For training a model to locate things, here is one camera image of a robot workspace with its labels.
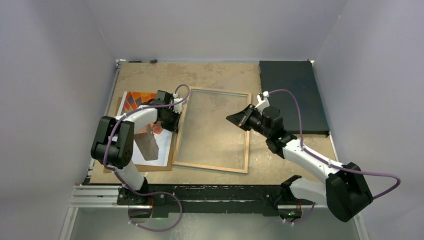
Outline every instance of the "purple hose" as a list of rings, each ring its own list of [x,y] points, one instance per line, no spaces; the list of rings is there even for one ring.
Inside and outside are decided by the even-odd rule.
[[[317,156],[316,154],[312,153],[311,151],[309,151],[307,148],[304,148],[304,136],[302,134],[302,117],[301,117],[301,109],[299,108],[299,104],[298,101],[296,100],[296,97],[293,95],[293,93],[291,93],[289,90],[286,89],[277,89],[277,90],[273,90],[269,92],[269,95],[276,93],[276,92],[286,92],[288,94],[291,95],[291,97],[294,100],[294,103],[296,104],[296,108],[297,108],[297,114],[299,117],[299,131],[300,131],[300,146],[302,147],[302,149],[309,155],[311,155],[312,157],[314,157],[315,159],[317,159],[318,161],[322,162],[325,165],[328,165],[329,162],[325,159],[322,159],[321,157]],[[352,170],[352,169],[347,169],[344,167],[340,167],[340,166],[336,166],[334,164],[330,164],[329,165],[332,168],[347,172],[347,173],[352,173],[352,174],[361,174],[361,175],[368,175],[368,176],[377,176],[377,177],[388,177],[388,178],[393,178],[396,179],[396,183],[389,187],[387,190],[373,196],[372,198],[378,199],[388,193],[390,193],[391,191],[393,191],[395,188],[397,188],[400,184],[401,184],[401,179],[393,174],[389,174],[389,173],[380,173],[380,172],[371,172],[371,171],[358,171],[358,170]]]
[[[117,122],[116,122],[116,124],[115,124],[115,126],[113,126],[113,129],[112,129],[112,132],[110,133],[110,137],[109,137],[109,140],[107,141],[107,145],[106,145],[106,149],[105,149],[105,151],[104,151],[104,157],[103,157],[103,167],[105,168],[105,169],[108,169],[108,170],[112,170],[113,171],[113,173],[115,174],[115,176],[119,179],[119,181],[128,189],[128,190],[130,190],[132,193],[134,193],[135,195],[138,195],[138,196],[142,196],[142,197],[146,197],[146,196],[153,196],[153,195],[159,195],[159,194],[164,194],[164,195],[169,195],[169,196],[171,196],[171,197],[173,197],[175,200],[176,200],[176,202],[178,203],[178,206],[179,206],[179,217],[178,217],[178,219],[176,220],[176,222],[173,224],[173,225],[171,225],[171,226],[169,226],[169,227],[167,227],[167,228],[164,228],[164,229],[154,229],[154,228],[150,228],[150,227],[146,227],[146,226],[142,226],[142,225],[139,225],[138,223],[136,223],[135,221],[133,221],[132,219],[131,219],[131,217],[130,217],[130,215],[128,214],[128,218],[129,218],[129,221],[130,221],[130,223],[131,224],[133,224],[134,226],[136,226],[136,227],[139,227],[139,228],[142,228],[142,229],[145,229],[145,230],[148,230],[148,231],[152,231],[152,232],[165,232],[165,231],[168,231],[168,230],[170,230],[170,229],[172,229],[172,228],[174,228],[176,225],[178,225],[178,223],[181,221],[181,218],[183,217],[183,206],[181,205],[181,202],[180,202],[180,200],[178,200],[178,198],[176,197],[176,196],[174,196],[173,194],[171,194],[171,193],[169,193],[169,192],[166,192],[166,191],[157,191],[157,192],[151,192],[151,193],[139,193],[139,192],[137,192],[137,191],[135,191],[133,188],[131,188],[122,178],[121,178],[121,176],[119,176],[119,174],[118,174],[118,172],[116,172],[115,171],[115,169],[114,168],[112,168],[112,167],[108,167],[108,164],[107,164],[107,160],[108,160],[108,153],[109,153],[109,148],[111,147],[111,144],[112,144],[112,137],[113,136],[115,136],[115,132],[117,131],[117,129],[118,129],[118,126],[121,124],[121,122],[125,119],[125,118],[127,118],[128,116],[130,116],[130,115],[132,115],[132,114],[135,114],[135,113],[138,113],[138,112],[140,112],[140,111],[142,111],[142,110],[144,110],[144,109],[157,109],[157,108],[168,108],[168,107],[172,107],[172,106],[175,106],[175,105],[177,105],[177,104],[180,104],[180,103],[182,103],[182,102],[184,102],[185,100],[187,100],[187,98],[189,97],[189,94],[190,94],[190,88],[189,88],[189,86],[187,85],[187,84],[180,84],[178,87],[176,87],[176,89],[175,89],[175,93],[177,92],[177,90],[180,88],[180,87],[182,87],[182,86],[184,86],[184,87],[186,87],[187,88],[187,95],[181,100],[181,101],[178,101],[178,102],[174,102],[174,103],[171,103],[171,104],[166,104],[166,105],[154,105],[154,106],[146,106],[146,107],[143,107],[143,108],[137,108],[137,109],[134,109],[134,110],[132,110],[132,111],[130,111],[129,113],[127,113],[126,115],[123,115]]]

